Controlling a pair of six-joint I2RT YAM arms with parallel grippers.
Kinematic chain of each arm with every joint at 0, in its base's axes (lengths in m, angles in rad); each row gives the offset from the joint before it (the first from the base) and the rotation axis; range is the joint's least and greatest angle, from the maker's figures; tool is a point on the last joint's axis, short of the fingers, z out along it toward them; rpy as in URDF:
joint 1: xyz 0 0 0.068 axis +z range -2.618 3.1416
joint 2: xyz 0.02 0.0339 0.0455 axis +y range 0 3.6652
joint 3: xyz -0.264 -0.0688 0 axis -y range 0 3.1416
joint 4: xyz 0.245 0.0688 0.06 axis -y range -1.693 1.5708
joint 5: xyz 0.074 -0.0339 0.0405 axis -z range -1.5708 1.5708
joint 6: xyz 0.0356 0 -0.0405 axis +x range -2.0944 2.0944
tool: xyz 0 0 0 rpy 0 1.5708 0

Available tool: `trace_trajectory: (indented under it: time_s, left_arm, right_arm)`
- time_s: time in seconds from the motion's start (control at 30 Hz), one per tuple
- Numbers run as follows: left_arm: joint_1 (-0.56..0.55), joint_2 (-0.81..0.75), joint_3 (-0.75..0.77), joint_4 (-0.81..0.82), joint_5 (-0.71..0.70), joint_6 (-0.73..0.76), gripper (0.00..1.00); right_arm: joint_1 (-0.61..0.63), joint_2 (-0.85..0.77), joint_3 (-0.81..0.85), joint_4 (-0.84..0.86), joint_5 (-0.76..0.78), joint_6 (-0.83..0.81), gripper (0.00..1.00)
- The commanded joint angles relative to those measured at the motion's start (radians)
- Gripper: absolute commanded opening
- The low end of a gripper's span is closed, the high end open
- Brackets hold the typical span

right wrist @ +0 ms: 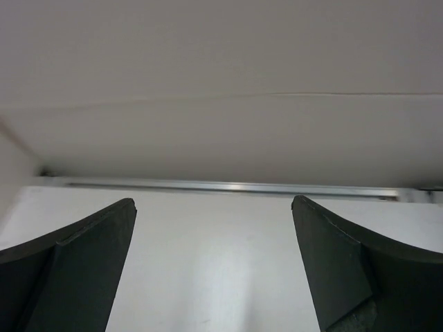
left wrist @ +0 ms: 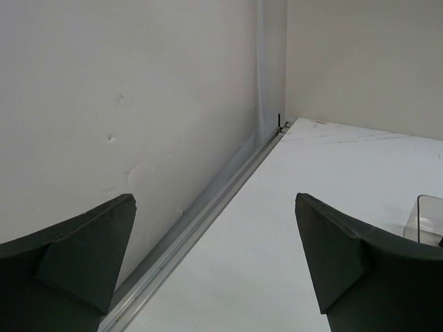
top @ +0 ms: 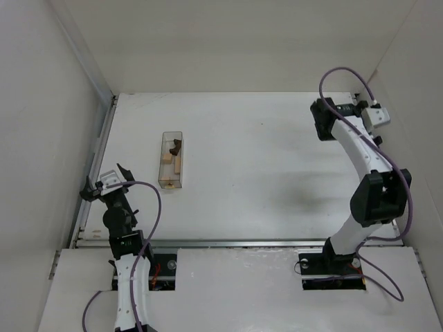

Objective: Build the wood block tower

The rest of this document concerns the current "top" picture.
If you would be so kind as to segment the clear plastic box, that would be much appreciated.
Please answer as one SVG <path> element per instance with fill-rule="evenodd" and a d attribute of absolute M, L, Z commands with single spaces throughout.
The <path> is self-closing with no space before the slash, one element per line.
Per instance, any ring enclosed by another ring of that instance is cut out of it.
<path fill-rule="evenodd" d="M 183 187 L 183 146 L 181 131 L 163 132 L 158 176 L 162 189 L 175 190 Z"/>

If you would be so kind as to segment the light wood cube block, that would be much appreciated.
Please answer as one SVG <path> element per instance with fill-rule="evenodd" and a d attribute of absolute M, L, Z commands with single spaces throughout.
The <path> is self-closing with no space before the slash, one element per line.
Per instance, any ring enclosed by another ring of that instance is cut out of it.
<path fill-rule="evenodd" d="M 172 163 L 172 159 L 173 159 L 173 155 L 172 154 L 164 154 L 162 161 L 163 161 L 164 164 L 168 165 L 168 164 Z"/>

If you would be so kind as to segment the long light wood block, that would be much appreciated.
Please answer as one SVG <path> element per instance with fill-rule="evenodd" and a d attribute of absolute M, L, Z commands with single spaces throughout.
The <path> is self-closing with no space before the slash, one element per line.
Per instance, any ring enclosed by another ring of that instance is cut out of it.
<path fill-rule="evenodd" d="M 177 156 L 174 159 L 174 173 L 180 174 L 181 173 L 181 157 Z"/>

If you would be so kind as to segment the dark brown arch block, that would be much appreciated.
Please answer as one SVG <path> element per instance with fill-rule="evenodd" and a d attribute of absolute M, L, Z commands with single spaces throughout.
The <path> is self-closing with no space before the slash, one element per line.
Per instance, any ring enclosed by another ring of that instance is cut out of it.
<path fill-rule="evenodd" d="M 181 151 L 181 147 L 182 147 L 182 140 L 178 140 L 178 139 L 174 139 L 173 140 L 174 146 L 173 148 L 171 148 L 169 150 L 169 152 L 173 155 L 173 156 L 178 156 L 179 152 Z"/>

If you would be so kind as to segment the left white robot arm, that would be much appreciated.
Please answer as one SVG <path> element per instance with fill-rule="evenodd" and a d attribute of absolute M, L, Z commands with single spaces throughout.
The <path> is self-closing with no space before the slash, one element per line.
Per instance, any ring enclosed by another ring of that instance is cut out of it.
<path fill-rule="evenodd" d="M 109 233 L 118 291 L 114 330 L 154 331 L 147 314 L 147 295 L 151 263 L 154 262 L 150 240 L 161 218 L 161 196 L 152 184 L 135 180 L 131 171 L 121 165 L 117 168 L 101 174 L 96 183 L 86 178 L 80 196 L 90 203 L 101 201 L 107 208 L 102 222 Z M 144 237 L 142 230 L 136 229 L 136 211 L 126 197 L 133 185 L 144 185 L 154 190 L 158 200 L 156 220 L 148 237 Z"/>

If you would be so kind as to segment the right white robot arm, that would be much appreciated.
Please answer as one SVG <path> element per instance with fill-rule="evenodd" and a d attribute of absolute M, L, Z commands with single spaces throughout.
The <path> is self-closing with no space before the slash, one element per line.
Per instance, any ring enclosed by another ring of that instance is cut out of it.
<path fill-rule="evenodd" d="M 300 259 L 308 263 L 304 275 L 347 275 L 356 257 L 358 245 L 382 225 L 400 217 L 406 207 L 406 190 L 412 182 L 407 169 L 396 172 L 392 165 L 374 151 L 382 139 L 372 138 L 373 129 L 389 123 L 382 107 L 369 107 L 367 102 L 334 104 L 331 98 L 318 99 L 310 107 L 318 138 L 337 141 L 350 158 L 359 186 L 350 199 L 350 216 L 321 253 Z"/>

